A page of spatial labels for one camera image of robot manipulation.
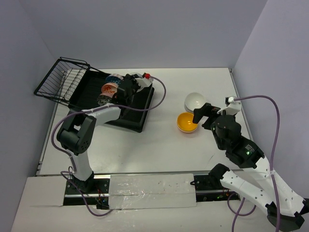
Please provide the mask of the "blue patterned bowl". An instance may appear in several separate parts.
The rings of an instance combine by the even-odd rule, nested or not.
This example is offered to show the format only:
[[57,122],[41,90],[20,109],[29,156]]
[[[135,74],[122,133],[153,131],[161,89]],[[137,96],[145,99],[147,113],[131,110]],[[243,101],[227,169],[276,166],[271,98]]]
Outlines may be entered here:
[[108,77],[106,77],[105,81],[106,83],[114,83],[117,86],[119,86],[121,82],[123,81],[123,79],[124,79],[123,76],[113,73],[113,74],[110,74]]

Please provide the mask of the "orange floral bowl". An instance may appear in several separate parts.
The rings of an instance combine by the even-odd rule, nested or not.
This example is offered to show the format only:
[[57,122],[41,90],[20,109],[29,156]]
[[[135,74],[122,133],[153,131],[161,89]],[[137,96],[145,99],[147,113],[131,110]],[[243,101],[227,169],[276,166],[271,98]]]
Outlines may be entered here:
[[101,88],[101,95],[112,98],[117,93],[118,85],[116,83],[106,83]]

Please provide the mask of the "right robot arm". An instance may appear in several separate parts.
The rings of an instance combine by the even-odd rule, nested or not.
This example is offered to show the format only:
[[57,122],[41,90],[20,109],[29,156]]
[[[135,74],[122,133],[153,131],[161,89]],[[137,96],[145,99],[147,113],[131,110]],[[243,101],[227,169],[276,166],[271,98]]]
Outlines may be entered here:
[[226,157],[248,173],[259,186],[238,177],[220,163],[213,167],[208,174],[209,179],[203,184],[237,192],[260,208],[268,221],[279,226],[282,232],[298,230],[305,221],[303,215],[309,211],[309,200],[298,195],[270,169],[268,159],[256,143],[242,136],[241,125],[236,122],[236,114],[240,110],[241,107],[220,109],[205,103],[194,110],[193,122],[196,124],[206,116],[202,126],[212,132],[218,149],[225,151]]

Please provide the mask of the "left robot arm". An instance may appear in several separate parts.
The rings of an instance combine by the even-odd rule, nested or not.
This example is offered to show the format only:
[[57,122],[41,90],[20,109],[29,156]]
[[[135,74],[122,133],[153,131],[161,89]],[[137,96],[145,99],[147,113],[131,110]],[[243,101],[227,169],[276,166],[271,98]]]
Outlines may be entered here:
[[52,131],[55,149],[67,154],[73,168],[73,184],[83,193],[94,188],[94,172],[90,167],[87,150],[96,126],[119,119],[125,110],[131,110],[135,94],[152,85],[149,74],[127,74],[112,87],[104,86],[98,97],[98,106],[92,109],[71,109]]

